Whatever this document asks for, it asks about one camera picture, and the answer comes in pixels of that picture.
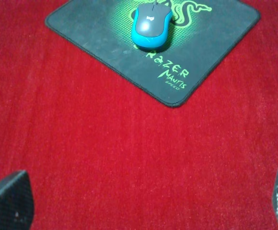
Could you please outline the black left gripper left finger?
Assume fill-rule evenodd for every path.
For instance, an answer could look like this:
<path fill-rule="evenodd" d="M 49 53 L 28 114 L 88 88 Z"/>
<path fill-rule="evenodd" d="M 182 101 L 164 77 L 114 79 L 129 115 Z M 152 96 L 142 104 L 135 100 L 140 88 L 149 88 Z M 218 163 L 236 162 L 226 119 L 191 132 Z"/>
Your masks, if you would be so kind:
<path fill-rule="evenodd" d="M 0 180 L 0 230 L 29 230 L 34 210 L 27 171 L 18 170 Z"/>

